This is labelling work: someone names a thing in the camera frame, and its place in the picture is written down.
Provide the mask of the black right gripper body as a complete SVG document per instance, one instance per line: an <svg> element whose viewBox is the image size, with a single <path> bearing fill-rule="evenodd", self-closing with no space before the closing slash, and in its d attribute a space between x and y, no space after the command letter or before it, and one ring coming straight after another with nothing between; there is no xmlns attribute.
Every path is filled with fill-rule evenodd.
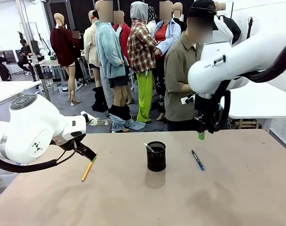
<svg viewBox="0 0 286 226"><path fill-rule="evenodd" d="M195 94L194 109L203 122L210 122L220 109L220 101L215 101L213 97L214 94Z"/></svg>

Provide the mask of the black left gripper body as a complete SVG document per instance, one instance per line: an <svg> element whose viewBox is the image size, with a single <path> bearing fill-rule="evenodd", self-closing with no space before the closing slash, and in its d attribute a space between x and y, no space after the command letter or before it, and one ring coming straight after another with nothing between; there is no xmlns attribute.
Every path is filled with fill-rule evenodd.
<svg viewBox="0 0 286 226"><path fill-rule="evenodd" d="M81 143L79 140L71 140L68 149L74 150L80 155L85 156L86 158L93 158L93 151L89 147Z"/></svg>

